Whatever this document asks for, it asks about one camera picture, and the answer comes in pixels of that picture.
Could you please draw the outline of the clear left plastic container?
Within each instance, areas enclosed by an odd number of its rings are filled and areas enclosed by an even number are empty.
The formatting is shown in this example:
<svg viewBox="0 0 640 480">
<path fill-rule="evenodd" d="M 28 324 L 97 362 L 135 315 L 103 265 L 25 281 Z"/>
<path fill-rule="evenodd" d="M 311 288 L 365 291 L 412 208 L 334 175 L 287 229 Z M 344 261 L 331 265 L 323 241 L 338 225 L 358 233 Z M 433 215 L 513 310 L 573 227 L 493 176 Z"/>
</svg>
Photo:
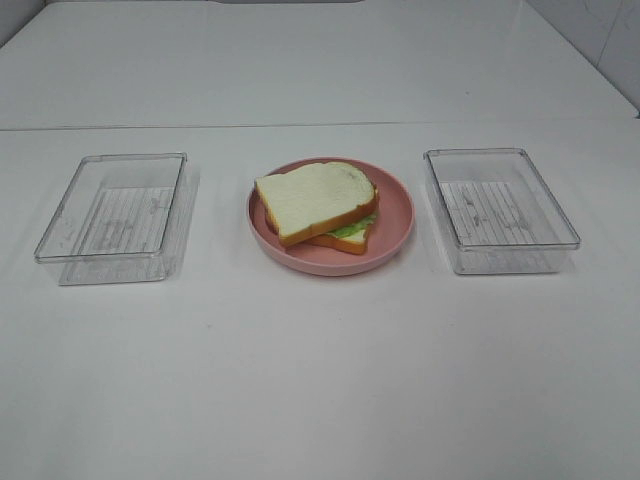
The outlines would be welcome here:
<svg viewBox="0 0 640 480">
<path fill-rule="evenodd" d="M 165 280 L 184 258 L 196 191 L 184 153 L 87 156 L 34 260 L 60 286 Z"/>
</svg>

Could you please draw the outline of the white bread slice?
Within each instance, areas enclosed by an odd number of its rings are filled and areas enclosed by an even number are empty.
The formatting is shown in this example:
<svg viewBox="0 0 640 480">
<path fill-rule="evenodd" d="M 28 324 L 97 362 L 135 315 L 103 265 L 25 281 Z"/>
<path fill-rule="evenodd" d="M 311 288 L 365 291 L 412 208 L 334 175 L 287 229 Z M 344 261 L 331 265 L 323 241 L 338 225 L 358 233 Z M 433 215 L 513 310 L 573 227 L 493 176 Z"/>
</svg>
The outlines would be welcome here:
<svg viewBox="0 0 640 480">
<path fill-rule="evenodd" d="M 367 251 L 368 236 L 372 227 L 369 229 L 366 239 L 362 242 L 352 241 L 350 239 L 337 239 L 327 235 L 327 232 L 326 232 L 324 234 L 317 235 L 315 237 L 304 240 L 303 242 L 301 242 L 301 244 L 326 247 L 326 248 L 331 248 L 334 250 L 346 252 L 349 254 L 362 255 Z"/>
<path fill-rule="evenodd" d="M 340 161 L 259 177 L 255 189 L 284 247 L 349 226 L 378 206 L 375 184 L 361 169 Z"/>
</svg>

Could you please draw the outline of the clear right plastic container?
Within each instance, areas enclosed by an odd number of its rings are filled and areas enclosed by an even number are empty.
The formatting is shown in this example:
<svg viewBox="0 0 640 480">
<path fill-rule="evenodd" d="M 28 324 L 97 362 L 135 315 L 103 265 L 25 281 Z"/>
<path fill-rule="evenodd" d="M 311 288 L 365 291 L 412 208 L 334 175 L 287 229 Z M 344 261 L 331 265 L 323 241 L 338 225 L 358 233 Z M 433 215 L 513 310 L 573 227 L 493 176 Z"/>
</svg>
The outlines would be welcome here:
<svg viewBox="0 0 640 480">
<path fill-rule="evenodd" d="M 521 148 L 424 153 L 426 192 L 458 275 L 551 274 L 581 238 Z"/>
</svg>

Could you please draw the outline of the green lettuce leaf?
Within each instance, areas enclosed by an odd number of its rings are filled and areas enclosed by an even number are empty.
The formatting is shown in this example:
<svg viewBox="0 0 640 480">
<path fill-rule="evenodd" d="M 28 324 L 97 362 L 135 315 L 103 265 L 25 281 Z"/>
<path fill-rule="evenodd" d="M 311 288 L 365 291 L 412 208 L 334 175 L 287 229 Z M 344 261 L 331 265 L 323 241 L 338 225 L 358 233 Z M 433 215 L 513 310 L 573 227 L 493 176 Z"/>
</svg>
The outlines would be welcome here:
<svg viewBox="0 0 640 480">
<path fill-rule="evenodd" d="M 369 229 L 377 219 L 377 214 L 372 213 L 359 221 L 327 232 L 327 235 L 337 239 L 350 239 L 352 241 L 364 241 Z"/>
</svg>

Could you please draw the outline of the clear plastic container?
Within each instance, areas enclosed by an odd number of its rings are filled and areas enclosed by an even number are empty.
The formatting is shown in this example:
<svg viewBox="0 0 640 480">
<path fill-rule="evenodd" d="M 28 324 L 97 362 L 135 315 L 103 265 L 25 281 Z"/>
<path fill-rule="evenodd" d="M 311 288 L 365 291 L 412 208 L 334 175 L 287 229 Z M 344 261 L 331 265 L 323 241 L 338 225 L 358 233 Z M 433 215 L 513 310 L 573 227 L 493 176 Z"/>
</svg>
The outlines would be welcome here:
<svg viewBox="0 0 640 480">
<path fill-rule="evenodd" d="M 165 280 L 184 258 L 196 191 L 184 153 L 87 156 L 34 260 L 60 286 Z"/>
<path fill-rule="evenodd" d="M 551 274 L 581 238 L 521 148 L 424 153 L 426 192 L 458 275 Z"/>
</svg>

